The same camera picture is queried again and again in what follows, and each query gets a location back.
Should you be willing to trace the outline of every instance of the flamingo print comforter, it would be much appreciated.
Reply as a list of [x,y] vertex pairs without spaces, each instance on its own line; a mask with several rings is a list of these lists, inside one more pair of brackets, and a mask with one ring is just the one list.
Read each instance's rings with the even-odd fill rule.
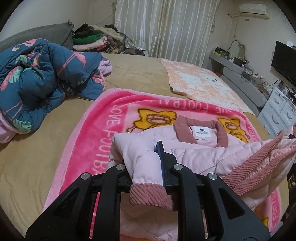
[[0,53],[0,111],[21,133],[36,131],[66,96],[95,100],[104,91],[99,53],[32,39]]

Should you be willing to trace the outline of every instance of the silver screw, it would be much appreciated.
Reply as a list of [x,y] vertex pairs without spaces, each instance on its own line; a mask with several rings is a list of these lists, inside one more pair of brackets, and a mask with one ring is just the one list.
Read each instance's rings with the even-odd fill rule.
[[215,173],[210,173],[210,174],[209,174],[209,178],[212,179],[212,180],[216,180],[217,177],[218,177],[218,176],[217,176]]
[[176,170],[182,170],[183,169],[183,166],[181,165],[181,164],[175,164],[174,165],[174,169],[176,169]]
[[90,176],[89,173],[84,173],[84,174],[81,175],[81,179],[83,179],[83,180],[87,180],[87,179],[89,179],[90,177],[91,177],[91,176]]
[[123,164],[119,164],[119,165],[117,165],[117,167],[116,167],[116,169],[117,169],[118,171],[122,171],[122,170],[124,170],[125,168],[126,168],[126,166],[123,165]]

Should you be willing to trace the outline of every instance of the white curtain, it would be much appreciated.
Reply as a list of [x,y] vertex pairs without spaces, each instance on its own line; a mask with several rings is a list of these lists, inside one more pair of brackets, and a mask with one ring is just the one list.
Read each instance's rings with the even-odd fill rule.
[[115,27],[126,47],[202,66],[220,0],[118,0]]

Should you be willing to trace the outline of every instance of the beige bed sheet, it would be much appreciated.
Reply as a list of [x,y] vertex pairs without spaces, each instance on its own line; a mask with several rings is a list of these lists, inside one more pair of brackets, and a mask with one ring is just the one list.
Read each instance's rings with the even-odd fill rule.
[[[160,59],[143,56],[104,54],[113,65],[106,77],[106,89],[129,88],[136,91],[175,96]],[[0,205],[15,227],[25,235],[41,214],[60,157],[76,124],[92,104],[82,99],[66,100],[49,113],[34,134],[16,135],[0,144]],[[263,140],[268,135],[258,119],[245,113]],[[283,206],[289,203],[287,181],[281,187]]]

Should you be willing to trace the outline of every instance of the television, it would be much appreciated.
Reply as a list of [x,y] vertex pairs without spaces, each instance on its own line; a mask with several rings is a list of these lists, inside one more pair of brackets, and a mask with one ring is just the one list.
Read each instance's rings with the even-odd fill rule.
[[272,67],[291,83],[296,85],[296,50],[277,41]]

